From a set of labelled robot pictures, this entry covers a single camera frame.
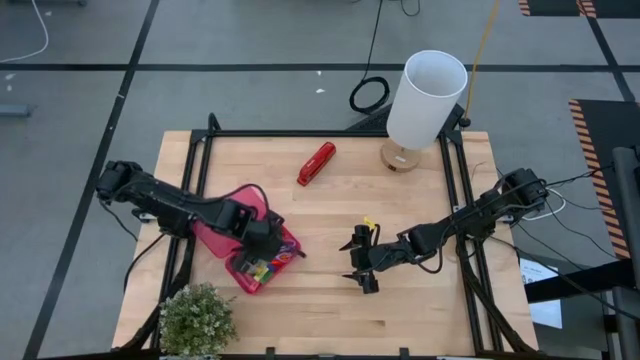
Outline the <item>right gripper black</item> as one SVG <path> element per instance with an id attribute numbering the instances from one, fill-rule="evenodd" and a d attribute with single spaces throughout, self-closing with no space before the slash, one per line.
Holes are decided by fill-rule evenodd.
<path id="1" fill-rule="evenodd" d="M 340 248 L 340 251 L 370 247 L 374 230 L 375 227 L 371 228 L 366 224 L 356 225 L 351 239 Z M 360 266 L 358 272 L 345 274 L 344 278 L 356 281 L 364 294 L 374 294 L 379 291 L 379 283 L 374 271 L 383 272 L 398 265 L 413 264 L 416 257 L 417 254 L 405 240 L 375 245 L 364 249 L 365 264 Z"/>

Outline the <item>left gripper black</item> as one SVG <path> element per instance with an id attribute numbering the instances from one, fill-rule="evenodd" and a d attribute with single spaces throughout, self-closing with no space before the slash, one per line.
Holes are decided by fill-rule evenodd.
<path id="1" fill-rule="evenodd" d="M 282 226 L 285 219 L 275 212 L 268 212 L 262 219 L 251 219 L 240 244 L 233 248 L 237 252 L 231 259 L 234 272 L 245 274 L 254 266 L 253 257 L 272 260 L 283 244 Z M 306 254 L 294 244 L 281 247 L 281 258 L 305 258 Z"/>

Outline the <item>pink plastic pencil case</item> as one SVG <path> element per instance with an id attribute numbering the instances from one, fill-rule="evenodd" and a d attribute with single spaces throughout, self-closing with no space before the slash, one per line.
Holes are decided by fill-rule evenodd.
<path id="1" fill-rule="evenodd" d="M 223 212 L 223 219 L 231 226 L 230 231 L 223 232 L 216 230 L 212 226 L 205 224 L 202 220 L 196 221 L 192 226 L 192 230 L 196 238 L 203 242 L 214 256 L 225 261 L 227 272 L 234 278 L 240 288 L 248 294 L 255 294 L 298 257 L 293 258 L 288 264 L 281 266 L 280 270 L 264 284 L 253 281 L 246 273 L 240 274 L 234 272 L 231 259 L 237 252 L 233 252 L 233 248 L 240 244 L 249 221 L 251 219 L 262 219 L 268 212 L 274 211 L 270 209 L 264 191 L 256 184 L 245 184 L 230 193 L 226 199 L 230 202 L 232 208 L 229 211 Z M 292 243 L 302 250 L 299 241 L 289 232 L 284 224 L 282 226 L 282 235 L 283 244 Z"/>

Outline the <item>potted plant with white flowers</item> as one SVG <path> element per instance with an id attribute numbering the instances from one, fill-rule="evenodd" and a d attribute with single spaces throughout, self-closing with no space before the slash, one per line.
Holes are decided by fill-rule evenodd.
<path id="1" fill-rule="evenodd" d="M 209 283 L 185 286 L 160 304 L 160 349 L 167 355 L 218 359 L 239 339 L 234 301 Z"/>

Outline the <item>red stapler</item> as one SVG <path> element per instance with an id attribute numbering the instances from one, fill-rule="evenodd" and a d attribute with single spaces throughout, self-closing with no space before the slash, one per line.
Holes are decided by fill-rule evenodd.
<path id="1" fill-rule="evenodd" d="M 297 177 L 297 183 L 301 186 L 307 186 L 323 170 L 335 153 L 335 144 L 325 142 L 301 167 Z"/>

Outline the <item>white shade table lamp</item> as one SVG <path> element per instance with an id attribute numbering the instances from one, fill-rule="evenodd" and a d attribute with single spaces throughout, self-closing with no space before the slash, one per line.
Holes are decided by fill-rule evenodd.
<path id="1" fill-rule="evenodd" d="M 395 172 L 415 169 L 466 88 L 468 73 L 454 56 L 423 50 L 405 63 L 386 123 L 381 161 Z"/>

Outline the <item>white paper sheet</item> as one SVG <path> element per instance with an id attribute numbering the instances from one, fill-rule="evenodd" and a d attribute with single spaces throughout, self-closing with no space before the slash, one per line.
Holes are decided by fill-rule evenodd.
<path id="1" fill-rule="evenodd" d="M 535 261 L 521 258 L 519 261 L 521 277 L 525 285 L 534 282 L 554 278 L 557 276 L 556 268 L 546 268 Z M 562 329 L 562 309 L 560 300 L 550 300 L 529 304 L 532 321 L 538 325 Z"/>

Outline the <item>black metal beam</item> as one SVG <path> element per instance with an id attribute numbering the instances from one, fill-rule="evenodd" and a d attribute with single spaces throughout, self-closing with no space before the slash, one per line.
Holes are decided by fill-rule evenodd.
<path id="1" fill-rule="evenodd" d="M 631 259 L 619 260 L 570 274 L 529 283 L 524 286 L 530 303 L 569 298 L 577 295 L 592 295 L 615 287 L 631 290 L 640 288 L 640 271 Z"/>

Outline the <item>black mat with hazard stripes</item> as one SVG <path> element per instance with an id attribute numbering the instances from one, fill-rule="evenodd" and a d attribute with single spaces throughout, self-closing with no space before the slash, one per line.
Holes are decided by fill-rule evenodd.
<path id="1" fill-rule="evenodd" d="M 598 169 L 591 181 L 614 255 L 630 258 L 612 152 L 634 145 L 640 151 L 640 103 L 570 99 L 568 105 L 586 165 L 590 171 Z"/>
<path id="2" fill-rule="evenodd" d="M 524 16 L 640 19 L 640 0 L 517 0 Z"/>

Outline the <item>grey metal bar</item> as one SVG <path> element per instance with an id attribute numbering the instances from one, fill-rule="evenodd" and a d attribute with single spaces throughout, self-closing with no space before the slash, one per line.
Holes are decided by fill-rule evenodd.
<path id="1" fill-rule="evenodd" d="M 28 104 L 1 104 L 0 117 L 28 118 L 34 111 L 34 107 Z"/>

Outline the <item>black metal table frame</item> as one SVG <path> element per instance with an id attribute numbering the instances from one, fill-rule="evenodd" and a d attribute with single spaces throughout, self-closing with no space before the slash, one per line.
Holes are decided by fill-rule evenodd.
<path id="1" fill-rule="evenodd" d="M 325 143 L 336 153 L 307 185 L 301 167 Z M 438 221 L 451 207 L 440 149 L 427 148 L 419 167 L 398 174 L 379 157 L 382 139 L 347 131 L 255 131 L 214 139 L 208 162 L 195 152 L 192 189 L 217 196 L 255 183 L 302 245 L 295 260 L 262 291 L 246 294 L 221 260 L 195 248 L 191 279 L 235 297 L 239 339 L 228 347 L 240 358 L 277 356 L 470 355 L 473 336 L 461 271 L 452 245 L 424 267 L 404 265 L 381 273 L 380 290 L 366 295 L 344 278 L 350 259 L 340 248 L 364 217 L 382 227 L 382 240 L 417 223 Z"/>

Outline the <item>grey metal post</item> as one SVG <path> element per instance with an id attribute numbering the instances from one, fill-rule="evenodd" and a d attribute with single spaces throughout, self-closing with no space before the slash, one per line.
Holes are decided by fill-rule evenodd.
<path id="1" fill-rule="evenodd" d="M 622 360 L 640 360 L 640 149 L 617 147 L 612 151 L 630 251 L 631 288 L 612 290 L 614 304 L 637 317 L 616 315 Z"/>

